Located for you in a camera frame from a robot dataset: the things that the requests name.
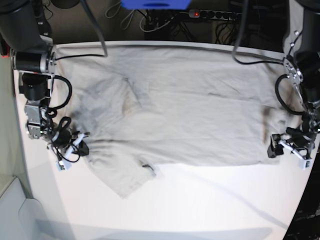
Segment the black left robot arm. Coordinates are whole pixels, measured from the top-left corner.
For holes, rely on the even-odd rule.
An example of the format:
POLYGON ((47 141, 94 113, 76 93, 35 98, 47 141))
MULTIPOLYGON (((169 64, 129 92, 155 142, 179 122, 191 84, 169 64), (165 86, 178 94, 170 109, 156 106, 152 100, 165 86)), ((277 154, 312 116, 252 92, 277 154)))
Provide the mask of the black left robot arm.
POLYGON ((267 150, 269 158, 283 155, 288 149, 300 160, 311 159, 314 142, 320 133, 320 2, 290 0, 287 31, 283 40, 285 74, 275 82, 275 94, 282 107, 292 115, 301 116, 297 128, 287 127, 285 133, 273 134, 267 150), (280 96, 283 79, 293 81, 303 111, 290 109, 280 96))

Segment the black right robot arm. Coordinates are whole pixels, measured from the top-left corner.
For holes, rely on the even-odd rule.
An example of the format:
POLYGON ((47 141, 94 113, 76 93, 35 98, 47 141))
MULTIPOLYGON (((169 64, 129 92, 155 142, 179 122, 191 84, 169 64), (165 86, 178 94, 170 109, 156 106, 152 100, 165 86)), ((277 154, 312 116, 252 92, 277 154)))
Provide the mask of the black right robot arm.
POLYGON ((31 139, 43 139, 57 159, 68 161, 71 154, 84 157, 89 148, 87 133, 72 131, 71 118, 54 122, 58 110, 70 101, 73 88, 69 80, 56 75, 56 53, 51 27, 41 0, 2 0, 0 2, 0 41, 9 47, 11 66, 18 71, 18 90, 26 98, 26 132, 31 139), (66 84, 65 101, 50 106, 55 80, 66 84))

